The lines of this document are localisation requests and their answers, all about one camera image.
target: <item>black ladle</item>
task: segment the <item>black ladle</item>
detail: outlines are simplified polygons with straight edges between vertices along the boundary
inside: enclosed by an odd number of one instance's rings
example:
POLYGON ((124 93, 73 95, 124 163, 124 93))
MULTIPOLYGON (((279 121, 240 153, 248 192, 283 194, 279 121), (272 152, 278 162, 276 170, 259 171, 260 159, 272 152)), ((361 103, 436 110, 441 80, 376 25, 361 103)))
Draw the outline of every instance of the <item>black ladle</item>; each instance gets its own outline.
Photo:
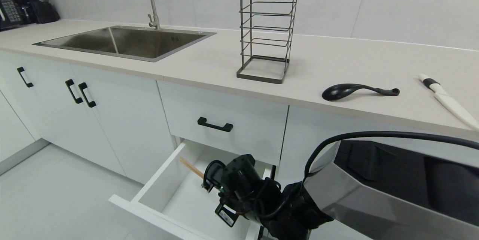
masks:
POLYGON ((399 95, 399 89, 397 88, 387 90, 381 88, 373 88, 369 85, 359 85, 357 83, 340 83, 338 85, 333 85, 327 88, 321 96, 323 97, 323 99, 328 101, 339 100, 362 88, 378 92, 381 95, 399 95))

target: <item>open drawer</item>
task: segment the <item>open drawer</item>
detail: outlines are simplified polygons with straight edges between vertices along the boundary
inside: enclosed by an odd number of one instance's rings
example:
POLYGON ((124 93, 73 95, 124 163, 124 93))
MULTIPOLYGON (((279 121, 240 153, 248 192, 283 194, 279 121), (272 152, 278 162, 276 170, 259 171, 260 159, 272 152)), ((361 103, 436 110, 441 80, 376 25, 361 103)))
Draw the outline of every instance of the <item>open drawer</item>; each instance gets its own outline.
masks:
MULTIPOLYGON (((239 217, 230 228, 214 210, 216 190, 208 194, 202 179, 183 165, 183 157, 204 172, 213 160, 229 163, 238 155, 185 140, 158 169, 131 202, 113 195, 118 220, 136 240, 256 240, 260 225, 239 217)), ((256 161, 255 168, 269 177, 272 165, 256 161)))

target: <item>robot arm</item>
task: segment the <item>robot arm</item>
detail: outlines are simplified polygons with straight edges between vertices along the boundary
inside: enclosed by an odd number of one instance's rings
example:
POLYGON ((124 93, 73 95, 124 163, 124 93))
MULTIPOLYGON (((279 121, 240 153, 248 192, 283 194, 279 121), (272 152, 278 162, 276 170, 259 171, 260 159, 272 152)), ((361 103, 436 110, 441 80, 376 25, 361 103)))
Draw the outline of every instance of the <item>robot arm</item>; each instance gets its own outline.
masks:
POLYGON ((229 226, 244 216, 279 240, 307 240, 311 230, 334 219, 374 240, 479 239, 479 168, 346 140, 361 137, 422 139, 479 150, 479 143, 433 134, 341 134, 321 143, 306 164, 304 180, 282 192, 274 180, 260 179, 251 155, 211 166, 204 187, 220 190, 216 213, 229 226), (330 143, 335 144, 313 163, 330 143))

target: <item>wall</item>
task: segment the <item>wall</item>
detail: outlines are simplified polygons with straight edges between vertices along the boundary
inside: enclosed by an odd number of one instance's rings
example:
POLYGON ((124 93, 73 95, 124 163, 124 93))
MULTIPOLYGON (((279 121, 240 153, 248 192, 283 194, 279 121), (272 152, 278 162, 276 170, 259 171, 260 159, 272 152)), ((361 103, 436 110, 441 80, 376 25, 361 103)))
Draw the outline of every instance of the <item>wall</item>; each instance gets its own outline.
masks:
MULTIPOLYGON (((52 0, 62 18, 147 23, 149 0, 52 0)), ((156 0, 163 25, 238 29, 239 0, 156 0)), ((479 49, 479 0, 299 0, 295 33, 479 49)))

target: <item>drawer handle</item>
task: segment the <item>drawer handle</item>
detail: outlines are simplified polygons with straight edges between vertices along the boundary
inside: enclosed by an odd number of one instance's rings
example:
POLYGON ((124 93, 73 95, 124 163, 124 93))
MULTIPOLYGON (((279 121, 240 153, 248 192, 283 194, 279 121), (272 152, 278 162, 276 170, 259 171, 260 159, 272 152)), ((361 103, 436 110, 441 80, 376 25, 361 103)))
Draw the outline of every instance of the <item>drawer handle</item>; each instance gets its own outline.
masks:
POLYGON ((216 126, 213 124, 208 124, 207 119, 205 117, 198 118, 198 125, 220 130, 220 131, 226 131, 228 133, 233 129, 233 124, 229 124, 229 123, 226 123, 223 127, 216 126))
POLYGON ((71 86, 75 85, 73 80, 72 79, 67 80, 67 81, 65 81, 65 84, 67 85, 68 91, 70 91, 71 97, 73 98, 73 100, 75 100, 75 103, 76 104, 82 103, 83 102, 82 97, 75 98, 75 95, 73 94, 73 91, 71 89, 71 86))
POLYGON ((25 81, 24 76, 22 75, 22 72, 24 72, 25 69, 23 67, 20 67, 20 68, 17 68, 17 71, 18 71, 18 74, 20 74, 20 77, 22 78, 22 80, 24 80, 24 83, 27 86, 27 88, 33 87, 33 83, 27 83, 27 81, 25 81))
POLYGON ((87 86, 87 83, 85 83, 85 82, 83 82, 83 83, 81 83, 81 84, 78 85, 78 88, 80 89, 80 92, 82 92, 82 95, 83 95, 83 97, 85 98, 85 100, 86 100, 86 102, 87 102, 87 104, 88 104, 88 107, 93 108, 93 107, 96 106, 96 102, 95 102, 94 100, 88 101, 88 98, 87 98, 87 96, 85 95, 85 92, 84 92, 84 90, 85 90, 87 87, 88 87, 88 86, 87 86))

